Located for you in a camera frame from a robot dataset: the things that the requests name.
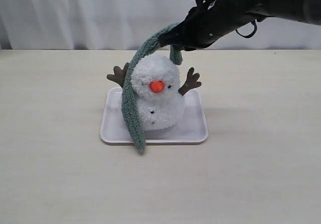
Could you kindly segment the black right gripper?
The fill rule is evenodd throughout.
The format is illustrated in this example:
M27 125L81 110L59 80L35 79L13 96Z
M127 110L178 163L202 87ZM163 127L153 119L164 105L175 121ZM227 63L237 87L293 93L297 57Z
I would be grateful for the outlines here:
M180 51L211 46L220 38L253 21L253 15L239 7L238 0L216 0L204 13L183 21L158 37L161 47L171 45Z

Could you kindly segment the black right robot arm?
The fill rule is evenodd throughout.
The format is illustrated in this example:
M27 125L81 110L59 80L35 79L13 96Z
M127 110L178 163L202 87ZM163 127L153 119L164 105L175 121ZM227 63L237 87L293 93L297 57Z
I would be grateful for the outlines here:
M266 18L320 25L320 0L195 0L185 19L159 36L160 45L193 51Z

